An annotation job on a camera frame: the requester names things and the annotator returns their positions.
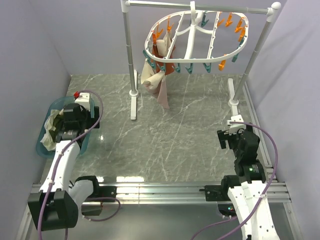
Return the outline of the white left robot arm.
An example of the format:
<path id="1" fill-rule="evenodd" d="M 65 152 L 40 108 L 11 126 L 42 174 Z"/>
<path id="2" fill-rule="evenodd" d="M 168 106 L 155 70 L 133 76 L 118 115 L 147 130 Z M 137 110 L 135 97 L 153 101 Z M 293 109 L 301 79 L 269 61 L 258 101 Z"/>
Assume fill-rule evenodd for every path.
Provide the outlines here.
<path id="1" fill-rule="evenodd" d="M 101 188 L 95 177 L 82 177 L 69 188 L 71 173 L 86 135 L 100 127 L 100 110 L 86 109 L 79 103 L 66 104 L 55 134 L 55 154 L 39 192 L 28 198 L 28 207 L 39 232 L 76 226 L 80 205 L 87 198 L 96 201 Z"/>

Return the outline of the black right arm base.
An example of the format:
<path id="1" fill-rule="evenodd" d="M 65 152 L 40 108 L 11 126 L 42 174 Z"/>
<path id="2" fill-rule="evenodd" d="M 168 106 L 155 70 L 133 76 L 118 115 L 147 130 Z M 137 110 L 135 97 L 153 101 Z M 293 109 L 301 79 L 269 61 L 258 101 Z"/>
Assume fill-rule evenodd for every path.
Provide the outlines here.
<path id="1" fill-rule="evenodd" d="M 227 192 L 221 185 L 205 185 L 199 189 L 204 192 L 206 202 L 216 202 L 218 214 L 223 218 L 236 217 L 236 210 L 228 197 Z"/>

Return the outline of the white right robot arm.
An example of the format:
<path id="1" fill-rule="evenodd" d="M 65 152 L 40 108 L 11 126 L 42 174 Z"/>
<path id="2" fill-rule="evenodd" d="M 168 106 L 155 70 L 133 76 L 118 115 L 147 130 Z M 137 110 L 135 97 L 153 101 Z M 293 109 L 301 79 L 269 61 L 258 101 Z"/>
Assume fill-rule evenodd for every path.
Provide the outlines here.
<path id="1" fill-rule="evenodd" d="M 253 132 L 255 125 L 240 121 L 229 121 L 228 125 L 235 130 L 219 130 L 217 134 L 221 148 L 233 151 L 235 175 L 222 179 L 220 194 L 231 200 L 239 226 L 224 236 L 241 230 L 244 240 L 278 240 L 267 197 L 272 179 L 267 179 L 258 160 L 260 138 Z"/>

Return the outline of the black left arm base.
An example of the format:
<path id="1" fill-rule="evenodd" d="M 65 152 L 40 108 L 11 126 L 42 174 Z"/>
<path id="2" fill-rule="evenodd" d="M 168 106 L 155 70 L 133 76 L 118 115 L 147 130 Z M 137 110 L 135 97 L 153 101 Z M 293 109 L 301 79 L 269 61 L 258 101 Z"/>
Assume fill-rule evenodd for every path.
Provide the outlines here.
<path id="1" fill-rule="evenodd" d="M 76 203 L 79 211 L 82 214 L 83 219 L 87 219 L 91 222 L 103 222 L 107 221 L 117 215 L 121 209 L 121 202 L 116 198 L 117 188 L 115 186 L 94 186 L 89 180 L 77 181 L 75 185 L 69 190 L 69 195 L 72 200 Z M 99 212 L 94 211 L 82 211 L 82 206 L 85 202 L 96 202 L 102 205 L 103 203 L 114 203 L 118 204 L 115 212 L 105 218 L 94 219 L 91 216 L 99 216 L 102 210 Z"/>

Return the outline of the white oval clip hanger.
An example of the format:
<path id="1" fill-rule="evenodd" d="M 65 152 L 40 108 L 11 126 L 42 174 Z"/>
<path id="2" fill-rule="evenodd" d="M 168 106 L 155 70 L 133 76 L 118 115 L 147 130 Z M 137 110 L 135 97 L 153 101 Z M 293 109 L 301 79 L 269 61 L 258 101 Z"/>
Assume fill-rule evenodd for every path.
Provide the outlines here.
<path id="1" fill-rule="evenodd" d="M 153 66 L 156 62 L 175 64 L 195 64 L 200 63 L 209 67 L 212 63 L 218 63 L 223 68 L 228 59 L 234 63 L 239 53 L 245 48 L 249 35 L 249 20 L 246 15 L 240 12 L 230 12 L 228 18 L 221 18 L 223 12 L 216 10 L 204 10 L 196 6 L 194 1 L 186 5 L 184 11 L 178 11 L 161 18 L 149 31 L 145 43 L 143 55 L 148 63 Z M 225 53 L 222 56 L 213 56 L 214 43 L 217 38 L 218 28 L 221 25 L 230 27 L 233 24 L 233 17 L 239 17 L 239 22 L 234 30 L 239 33 L 238 45 L 235 50 Z M 163 39 L 166 33 L 171 33 L 171 45 L 168 48 L 167 56 L 158 58 L 152 54 L 153 44 L 156 40 Z M 209 37 L 208 51 L 204 57 L 195 58 L 196 35 L 201 33 Z M 172 53 L 179 37 L 187 36 L 186 50 L 183 57 L 173 58 Z"/>

